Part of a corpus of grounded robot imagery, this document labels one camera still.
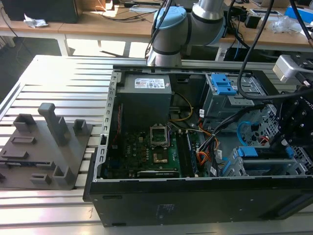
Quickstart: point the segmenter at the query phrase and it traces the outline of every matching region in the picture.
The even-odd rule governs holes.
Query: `wooden desk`
[[[231,0],[224,0],[227,5],[230,5]],[[246,4],[237,4],[237,6],[243,6],[250,9],[263,9],[256,4],[250,2]],[[279,11],[280,13],[284,14],[286,9],[285,8],[274,8],[274,10]],[[253,28],[246,28],[243,22],[240,22],[239,25],[239,32],[242,33],[245,42],[248,45],[251,45],[255,39],[256,34],[260,29],[262,21],[259,22],[259,25],[256,29]],[[266,27],[264,28],[261,37],[256,45],[256,49],[267,49],[267,50],[285,50],[285,51],[309,51],[310,45],[306,37],[297,32],[291,33],[274,33],[268,26],[271,22],[267,22]],[[235,37],[233,35],[227,35],[225,38],[222,38],[218,43],[219,50],[216,56],[216,61],[224,60],[225,53],[227,49],[231,46],[234,42]]]
[[[124,19],[136,16],[137,13],[129,12],[129,9],[118,8],[113,12],[104,13],[103,15],[114,19]],[[102,16],[101,12],[84,12],[78,23],[64,23],[59,28],[59,33],[64,33],[67,36],[70,34],[80,34],[114,36],[120,38],[144,38],[145,41],[148,41],[151,36],[153,15],[154,13],[142,16],[146,19],[144,21],[128,23],[106,19]]]
[[[4,11],[2,12],[3,12],[3,16],[6,22],[10,25],[10,27],[14,30],[14,32],[19,37],[55,39],[58,41],[61,54],[70,55],[70,51],[66,43],[65,35],[59,33],[59,28],[63,25],[63,23],[48,22],[49,26],[31,28],[27,26],[23,21],[10,21],[10,19],[4,13]],[[0,35],[4,37],[4,39],[6,40],[6,42],[8,43],[10,47],[15,46],[12,40],[12,37],[15,37],[15,35],[10,30],[10,28],[6,25],[6,23],[4,22],[1,16],[0,16]]]
[[[230,4],[230,0],[225,0],[226,4]],[[244,6],[248,10],[261,9],[254,3],[235,4]],[[284,13],[285,9],[278,8],[280,12]],[[89,39],[89,40],[106,40],[106,41],[124,41],[124,42],[144,42],[150,40],[151,26],[153,21],[153,14],[145,15],[143,18],[146,21],[135,23],[117,22],[102,17],[101,12],[84,12],[77,24],[67,23],[49,23],[48,27],[30,28],[24,22],[11,22],[7,20],[12,26],[13,30],[21,37],[35,37],[35,38],[53,38],[58,40],[62,55],[70,55],[66,39]],[[114,17],[115,19],[124,19],[135,16],[138,13],[129,12],[126,8],[116,8],[115,11],[104,13],[105,16]],[[239,31],[242,33],[245,42],[252,44],[259,27],[257,29],[246,28],[244,23],[240,23]],[[14,36],[4,21],[0,18],[0,35]],[[210,45],[219,47],[216,60],[224,60],[224,55],[227,49],[234,42],[233,35],[227,35],[222,38],[219,43]],[[300,33],[273,33],[270,29],[265,28],[263,31],[256,49],[267,50],[286,50],[286,51],[308,51],[309,44],[305,36]]]

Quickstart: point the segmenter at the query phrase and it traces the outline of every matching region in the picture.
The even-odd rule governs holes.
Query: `black computer case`
[[[50,22],[77,23],[82,13],[79,0],[2,0],[5,12],[12,21],[33,19]]]

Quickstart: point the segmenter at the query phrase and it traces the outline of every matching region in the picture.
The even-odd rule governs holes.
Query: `plastic bag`
[[[273,21],[270,23],[269,28],[274,31],[274,33],[289,32],[289,27],[294,24],[288,16],[282,16],[278,21]]]

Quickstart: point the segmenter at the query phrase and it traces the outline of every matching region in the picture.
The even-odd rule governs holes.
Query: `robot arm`
[[[224,32],[223,0],[199,0],[192,13],[182,7],[171,6],[152,42],[148,65],[181,66],[182,45],[208,45],[217,42]],[[155,19],[156,25],[164,8]]]

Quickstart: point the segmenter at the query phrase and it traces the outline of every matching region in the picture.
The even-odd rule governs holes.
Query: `yellow wire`
[[[186,97],[184,97],[181,93],[178,93],[178,92],[175,92],[177,94],[179,94],[189,105],[190,107],[190,113],[187,117],[184,117],[184,118],[178,118],[178,119],[170,119],[169,121],[185,121],[187,119],[189,119],[191,116],[192,116],[192,113],[193,113],[193,107],[191,105],[191,103],[186,99]]]

